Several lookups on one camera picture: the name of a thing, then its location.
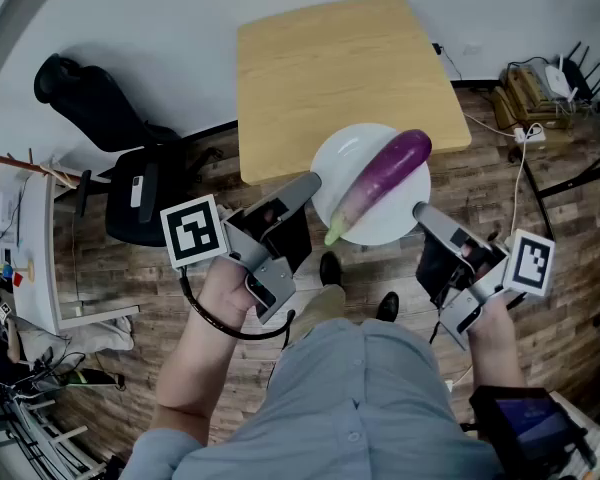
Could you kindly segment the white power strip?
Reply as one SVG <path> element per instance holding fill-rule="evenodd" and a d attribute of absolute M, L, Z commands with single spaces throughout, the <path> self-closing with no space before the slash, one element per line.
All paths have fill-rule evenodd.
<path fill-rule="evenodd" d="M 521 127 L 516 127 L 514 130 L 514 140 L 518 144 L 538 143 L 546 140 L 544 129 L 540 126 L 532 126 L 527 131 Z"/>

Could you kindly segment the wooden coat rack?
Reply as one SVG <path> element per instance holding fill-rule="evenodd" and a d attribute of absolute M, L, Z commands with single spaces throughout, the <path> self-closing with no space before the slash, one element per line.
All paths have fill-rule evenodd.
<path fill-rule="evenodd" d="M 21 170 L 40 173 L 42 175 L 51 175 L 61 183 L 64 183 L 70 189 L 76 189 L 81 180 L 80 176 L 69 174 L 65 171 L 54 169 L 53 167 L 43 166 L 42 164 L 28 163 L 16 160 L 15 158 L 9 155 L 0 155 L 0 165 L 7 165 Z"/>

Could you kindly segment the person's left forearm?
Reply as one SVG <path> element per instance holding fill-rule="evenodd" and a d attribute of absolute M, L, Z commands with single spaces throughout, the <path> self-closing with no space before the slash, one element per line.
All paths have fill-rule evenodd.
<path fill-rule="evenodd" d="M 178 430 L 203 446 L 208 444 L 211 417 L 237 342 L 197 312 L 190 313 L 178 344 L 158 376 L 153 429 Z"/>

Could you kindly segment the black router with antennas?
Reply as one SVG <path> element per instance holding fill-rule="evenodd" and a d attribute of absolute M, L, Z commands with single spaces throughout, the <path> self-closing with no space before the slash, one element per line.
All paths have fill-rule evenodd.
<path fill-rule="evenodd" d="M 597 80 L 593 80 L 593 75 L 600 67 L 600 62 L 596 63 L 588 72 L 584 73 L 582 68 L 590 47 L 584 46 L 580 60 L 575 58 L 576 52 L 582 46 L 579 41 L 568 55 L 562 58 L 562 72 L 564 73 L 567 83 L 572 89 L 576 89 L 575 95 L 583 101 L 591 102 L 600 92 L 600 76 Z"/>

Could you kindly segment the person's right forearm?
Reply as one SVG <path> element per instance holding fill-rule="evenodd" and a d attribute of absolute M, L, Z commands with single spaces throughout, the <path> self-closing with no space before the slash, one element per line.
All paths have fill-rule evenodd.
<path fill-rule="evenodd" d="M 514 322 L 502 296 L 490 299 L 467 332 L 473 366 L 473 385 L 525 387 Z"/>

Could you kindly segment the cardboard boxes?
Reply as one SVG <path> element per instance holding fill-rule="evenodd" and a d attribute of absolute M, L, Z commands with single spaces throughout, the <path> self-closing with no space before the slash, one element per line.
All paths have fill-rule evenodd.
<path fill-rule="evenodd" d="M 549 129 L 569 129 L 573 125 L 567 105 L 552 99 L 527 65 L 505 69 L 501 85 L 493 89 L 490 100 L 496 123 L 503 129 L 533 122 Z"/>

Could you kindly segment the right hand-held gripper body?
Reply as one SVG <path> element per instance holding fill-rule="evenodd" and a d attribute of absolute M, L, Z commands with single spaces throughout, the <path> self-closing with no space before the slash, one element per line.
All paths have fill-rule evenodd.
<path fill-rule="evenodd" d="M 549 286 L 555 242 L 516 229 L 505 242 L 484 241 L 449 217 L 437 219 L 437 241 L 459 261 L 439 308 L 439 321 L 461 349 L 484 305 L 514 292 L 543 297 Z"/>

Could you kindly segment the white round plate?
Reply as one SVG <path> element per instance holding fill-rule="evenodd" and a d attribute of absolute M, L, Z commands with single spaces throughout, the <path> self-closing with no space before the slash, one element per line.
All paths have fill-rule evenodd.
<path fill-rule="evenodd" d="M 335 132 L 319 148 L 311 171 L 321 178 L 322 186 L 312 202 L 326 226 L 358 174 L 397 134 L 396 129 L 383 124 L 354 124 Z M 430 193 L 430 172 L 423 164 L 375 204 L 341 239 L 357 245 L 379 246 L 403 237 L 416 227 L 415 204 L 427 202 Z"/>

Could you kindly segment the light blue shirt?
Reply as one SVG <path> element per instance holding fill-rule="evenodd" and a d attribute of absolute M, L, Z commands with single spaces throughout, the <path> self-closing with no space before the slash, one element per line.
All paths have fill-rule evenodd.
<path fill-rule="evenodd" d="M 327 321 L 280 357 L 266 398 L 225 443 L 151 430 L 120 480 L 495 480 L 467 436 L 430 345 L 375 319 Z"/>

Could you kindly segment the white router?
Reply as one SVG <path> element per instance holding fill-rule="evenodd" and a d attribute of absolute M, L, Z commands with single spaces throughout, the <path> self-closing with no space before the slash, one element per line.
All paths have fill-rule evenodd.
<path fill-rule="evenodd" d="M 568 103 L 572 102 L 578 88 L 572 88 L 569 85 L 567 77 L 563 71 L 564 67 L 564 56 L 560 55 L 558 63 L 556 65 L 547 64 L 545 66 L 545 77 L 550 90 L 565 99 Z"/>

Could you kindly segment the black metal frame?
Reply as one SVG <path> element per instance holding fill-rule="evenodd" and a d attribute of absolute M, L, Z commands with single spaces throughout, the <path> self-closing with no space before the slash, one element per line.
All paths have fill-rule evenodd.
<path fill-rule="evenodd" d="M 598 114 L 600 114 L 600 102 L 595 105 L 595 110 Z M 567 192 L 571 189 L 575 189 L 577 187 L 586 185 L 588 183 L 597 181 L 600 179 L 600 157 L 594 161 L 591 165 L 589 165 L 584 171 L 582 171 L 579 175 L 558 183 L 556 185 L 550 186 L 545 189 L 539 189 L 536 183 L 536 179 L 534 174 L 529 167 L 526 160 L 523 159 L 523 152 L 519 146 L 514 147 L 509 152 L 509 161 L 515 162 L 518 160 L 520 162 L 520 168 L 525 173 L 526 179 L 528 180 L 529 186 L 535 198 L 535 201 L 540 210 L 546 232 L 545 236 L 550 240 L 555 240 L 555 235 L 552 227 L 552 223 L 550 220 L 550 216 L 548 214 L 547 208 L 544 204 L 544 200 L 551 196 L 555 196 L 564 192 Z"/>

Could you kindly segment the white desk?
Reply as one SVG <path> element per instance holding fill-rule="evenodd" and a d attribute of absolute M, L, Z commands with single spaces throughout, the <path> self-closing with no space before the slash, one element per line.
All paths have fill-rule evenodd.
<path fill-rule="evenodd" d="M 55 179 L 34 173 L 23 183 L 20 194 L 20 206 L 14 220 L 18 236 L 9 250 L 14 267 L 31 266 L 33 277 L 26 277 L 13 288 L 17 315 L 58 334 L 71 328 L 138 314 L 139 307 L 133 305 L 89 315 L 68 315 L 69 310 L 81 303 L 62 303 L 58 297 L 53 243 Z"/>

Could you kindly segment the purple eggplant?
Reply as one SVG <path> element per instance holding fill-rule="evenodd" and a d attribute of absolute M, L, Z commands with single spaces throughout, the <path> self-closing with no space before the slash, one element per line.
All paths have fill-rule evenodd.
<path fill-rule="evenodd" d="M 416 205 L 430 200 L 431 151 L 431 139 L 419 129 L 389 139 L 335 204 L 324 243 L 384 245 L 411 231 Z"/>

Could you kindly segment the black office chair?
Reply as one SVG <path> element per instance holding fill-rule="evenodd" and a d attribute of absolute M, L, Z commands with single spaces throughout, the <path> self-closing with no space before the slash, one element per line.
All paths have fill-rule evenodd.
<path fill-rule="evenodd" d="M 34 78 L 37 100 L 73 123 L 100 150 L 119 152 L 109 181 L 99 183 L 86 170 L 77 188 L 75 214 L 82 218 L 87 198 L 107 196 L 105 228 L 118 241 L 138 246 L 166 245 L 160 212 L 189 199 L 199 170 L 222 151 L 209 147 L 188 165 L 190 142 L 174 130 L 142 119 L 114 78 L 98 66 L 82 67 L 51 55 Z M 143 177 L 141 206 L 130 207 L 132 180 Z"/>

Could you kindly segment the black tablet device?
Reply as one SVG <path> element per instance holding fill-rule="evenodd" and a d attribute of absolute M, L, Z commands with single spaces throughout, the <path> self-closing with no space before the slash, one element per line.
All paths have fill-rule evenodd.
<path fill-rule="evenodd" d="M 548 480 L 578 452 L 593 469 L 587 431 L 543 388 L 480 386 L 470 397 L 475 428 L 496 451 L 507 480 Z"/>

